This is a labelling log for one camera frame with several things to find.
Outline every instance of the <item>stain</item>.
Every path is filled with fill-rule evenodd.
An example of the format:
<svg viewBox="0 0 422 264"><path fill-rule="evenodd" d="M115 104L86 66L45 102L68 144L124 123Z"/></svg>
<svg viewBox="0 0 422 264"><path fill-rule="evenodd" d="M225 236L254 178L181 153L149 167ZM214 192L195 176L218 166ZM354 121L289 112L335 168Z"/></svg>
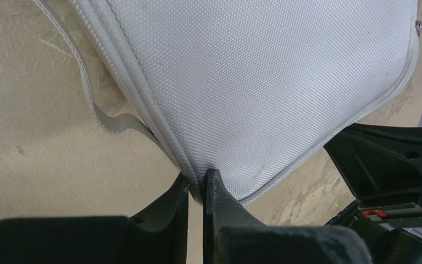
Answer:
<svg viewBox="0 0 422 264"><path fill-rule="evenodd" d="M23 150L23 148L21 146L17 146L17 152L18 154L24 156L25 155L25 151Z"/></svg>

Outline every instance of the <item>screw hole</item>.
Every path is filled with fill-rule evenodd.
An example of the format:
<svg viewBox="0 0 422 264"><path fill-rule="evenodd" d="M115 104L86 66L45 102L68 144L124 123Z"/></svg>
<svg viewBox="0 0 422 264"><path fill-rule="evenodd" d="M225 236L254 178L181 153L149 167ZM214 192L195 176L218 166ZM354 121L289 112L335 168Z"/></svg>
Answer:
<svg viewBox="0 0 422 264"><path fill-rule="evenodd" d="M141 218L141 217L137 217L137 218L134 218L134 222L136 224L142 224L142 223L145 222L145 220L143 218Z"/></svg>
<svg viewBox="0 0 422 264"><path fill-rule="evenodd" d="M414 158L418 158L420 156L420 153L410 150L410 151L405 152L403 155L405 156L405 158L409 160L413 160Z"/></svg>

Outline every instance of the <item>beige surface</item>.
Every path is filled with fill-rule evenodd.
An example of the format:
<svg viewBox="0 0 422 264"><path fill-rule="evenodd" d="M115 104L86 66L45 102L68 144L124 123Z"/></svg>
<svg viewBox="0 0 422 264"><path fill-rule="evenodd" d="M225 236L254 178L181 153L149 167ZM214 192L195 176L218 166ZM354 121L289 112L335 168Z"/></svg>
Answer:
<svg viewBox="0 0 422 264"><path fill-rule="evenodd" d="M49 3L84 53L96 100L109 113L129 111L67 6ZM422 36L419 56L410 85L365 123L417 125ZM101 130L88 113L76 63L49 21L30 1L0 1L0 219L132 215L177 174L144 136ZM352 199L321 150L248 209L265 223L323 224ZM199 263L201 208L193 201L189 226L188 261Z"/></svg>

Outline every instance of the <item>white bag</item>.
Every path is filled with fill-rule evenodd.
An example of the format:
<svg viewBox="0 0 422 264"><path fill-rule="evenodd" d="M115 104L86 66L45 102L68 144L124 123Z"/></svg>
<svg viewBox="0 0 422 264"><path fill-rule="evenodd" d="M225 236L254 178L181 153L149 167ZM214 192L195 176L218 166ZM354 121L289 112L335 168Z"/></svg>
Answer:
<svg viewBox="0 0 422 264"><path fill-rule="evenodd" d="M70 0L132 115L90 109L111 133L155 140L189 179L209 168L248 203L346 126L394 98L417 62L416 0Z"/></svg>

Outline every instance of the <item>gray strap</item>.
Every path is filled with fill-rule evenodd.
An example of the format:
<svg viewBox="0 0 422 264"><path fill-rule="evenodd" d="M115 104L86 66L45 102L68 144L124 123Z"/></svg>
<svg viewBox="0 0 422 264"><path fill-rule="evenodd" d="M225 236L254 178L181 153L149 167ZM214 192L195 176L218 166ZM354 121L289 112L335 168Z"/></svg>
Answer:
<svg viewBox="0 0 422 264"><path fill-rule="evenodd" d="M151 133L151 131L134 115L124 113L116 117L110 117L107 114L105 114L96 105L96 103L93 101L90 76L88 75L85 61L83 60L83 56L81 55L81 52L78 49L78 46L76 45L71 34L65 27L62 20L59 18L59 16L57 16L57 14L46 3L46 1L44 0L33 0L33 1L48 17L48 19L52 22L52 24L57 28L57 31L64 37L65 42L67 43L70 50L74 54L74 57L77 60L77 64L79 65L79 68L80 68L80 78L81 78L83 91L85 93L86 101L88 102L88 106L90 107L90 112L94 116L96 122L105 131L112 134L120 134L127 129L137 130L138 132L141 132L143 135L150 138L158 146L160 146L158 140L156 139L156 137L154 137L153 133Z"/></svg>

